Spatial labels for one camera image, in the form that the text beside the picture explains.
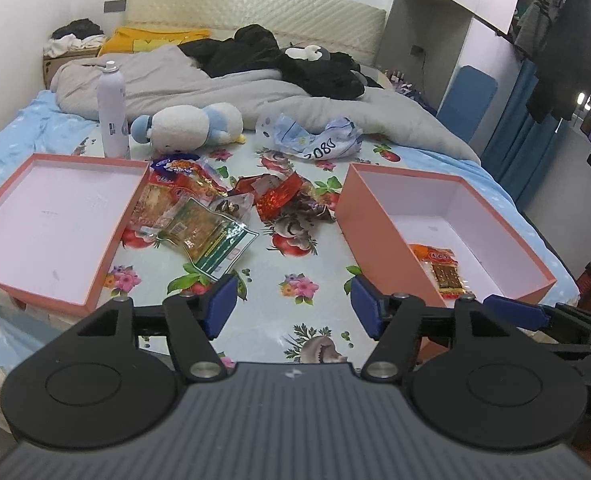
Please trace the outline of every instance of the bed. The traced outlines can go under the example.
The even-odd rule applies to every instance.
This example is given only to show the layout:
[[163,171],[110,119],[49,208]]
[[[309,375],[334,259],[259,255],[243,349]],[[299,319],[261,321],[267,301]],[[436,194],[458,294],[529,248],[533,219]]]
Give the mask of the bed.
[[[158,28],[206,27],[227,38],[242,25],[258,22],[280,44],[316,43],[342,50],[370,64],[385,12],[349,0],[128,0],[129,25]],[[228,178],[297,171],[315,183],[333,207],[354,161],[457,174],[470,182],[524,237],[557,278],[543,303],[574,303],[578,289],[563,265],[521,217],[511,198],[474,160],[396,146],[380,136],[363,142],[356,158],[312,164],[262,149],[254,134],[244,145],[204,149]],[[0,185],[33,152],[102,156],[97,123],[64,113],[55,95],[43,91],[0,132]],[[152,156],[150,146],[132,144],[133,158]],[[289,219],[263,224],[255,212],[249,227],[261,235],[236,263],[241,292],[214,347],[227,365],[237,361],[343,362],[360,367],[374,346],[361,328],[347,296],[347,282],[360,272],[337,224],[295,225]],[[18,235],[22,235],[21,225]],[[108,270],[100,304],[125,293],[136,305],[160,303],[169,293],[208,284],[195,282],[186,259],[125,232]],[[0,387],[6,373],[75,320],[19,304],[0,291]],[[160,338],[141,340],[166,352]],[[0,426],[6,428],[0,412]]]

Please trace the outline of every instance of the blue bed sheet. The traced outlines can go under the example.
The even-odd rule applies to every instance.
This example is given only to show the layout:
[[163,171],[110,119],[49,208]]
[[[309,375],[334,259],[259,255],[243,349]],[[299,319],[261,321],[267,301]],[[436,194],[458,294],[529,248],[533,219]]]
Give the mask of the blue bed sheet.
[[[0,185],[31,153],[71,153],[96,123],[67,115],[57,107],[54,94],[40,92],[9,126],[0,132]],[[511,197],[480,166],[446,155],[402,146],[393,151],[408,168],[456,174],[466,178],[525,238],[557,278],[543,303],[573,300],[578,289],[560,261],[515,209]],[[20,312],[0,307],[0,367],[8,372],[57,336],[51,326]]]

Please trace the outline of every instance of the pillow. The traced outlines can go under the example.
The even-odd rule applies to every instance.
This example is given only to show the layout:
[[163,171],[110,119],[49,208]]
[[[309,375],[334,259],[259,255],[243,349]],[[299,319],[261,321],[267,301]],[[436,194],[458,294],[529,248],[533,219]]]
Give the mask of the pillow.
[[179,45],[187,41],[209,38],[211,31],[207,28],[190,30],[147,30],[145,28],[117,27],[114,35],[102,46],[98,56],[110,52],[133,54],[149,52],[164,44]]

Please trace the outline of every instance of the white aerosol can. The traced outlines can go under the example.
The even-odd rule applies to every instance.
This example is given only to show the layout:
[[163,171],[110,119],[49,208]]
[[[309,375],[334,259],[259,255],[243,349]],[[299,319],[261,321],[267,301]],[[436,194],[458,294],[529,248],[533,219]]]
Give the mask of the white aerosol can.
[[98,82],[99,127],[102,131],[104,156],[131,158],[129,124],[126,120],[124,77],[115,61],[102,67]]

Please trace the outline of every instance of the white and blue stuffed animal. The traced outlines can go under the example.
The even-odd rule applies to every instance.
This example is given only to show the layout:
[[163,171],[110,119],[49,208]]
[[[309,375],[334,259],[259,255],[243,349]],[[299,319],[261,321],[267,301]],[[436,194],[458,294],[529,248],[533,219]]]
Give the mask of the white and blue stuffed animal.
[[242,114],[231,104],[216,103],[201,110],[178,105],[138,117],[131,135],[141,144],[150,142],[159,153],[190,153],[200,146],[243,144],[243,129]]

